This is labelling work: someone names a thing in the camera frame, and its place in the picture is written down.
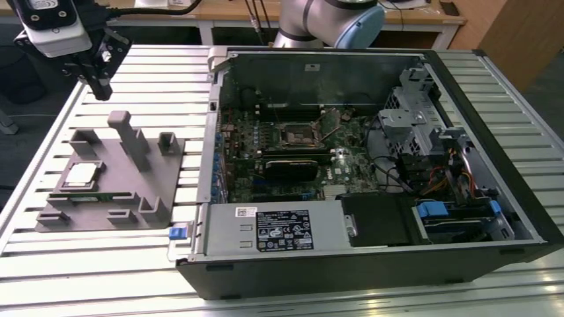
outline power supply label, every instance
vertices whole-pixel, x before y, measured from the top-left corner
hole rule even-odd
[[[311,250],[309,211],[257,211],[255,249],[259,252]]]

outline warning symbol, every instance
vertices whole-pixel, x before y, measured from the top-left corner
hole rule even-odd
[[[258,238],[267,238],[267,230],[266,229],[261,229],[258,231]]]

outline motherboard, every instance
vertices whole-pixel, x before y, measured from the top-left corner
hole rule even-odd
[[[378,191],[362,146],[370,120],[345,106],[290,116],[282,108],[226,109],[219,129],[227,202],[333,200]]]

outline white label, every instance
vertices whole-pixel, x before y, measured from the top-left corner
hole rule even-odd
[[[235,217],[254,217],[255,216],[255,207],[235,207],[234,216]]]
[[[34,10],[45,10],[58,5],[58,0],[29,0],[29,5]]]
[[[167,0],[167,4],[187,7],[191,4],[191,0]]]

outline cable on desk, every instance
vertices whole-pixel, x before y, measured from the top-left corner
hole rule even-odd
[[[386,6],[381,3],[381,1],[378,1],[378,3],[379,3],[379,5],[381,5],[385,9],[387,9],[387,10],[398,10],[398,18],[399,18],[399,21],[401,21],[401,32],[402,32],[402,31],[403,31],[403,26],[405,26],[405,24],[403,24],[403,10],[407,10],[407,9],[399,9],[399,8],[395,6],[395,3],[393,3],[391,1],[389,1],[389,3],[390,3],[390,5],[393,5],[393,7],[394,7],[394,8],[386,7]]]
[[[151,8],[109,8],[107,18],[118,18],[122,15],[186,15],[198,6],[201,0],[195,0],[185,9],[151,9]]]

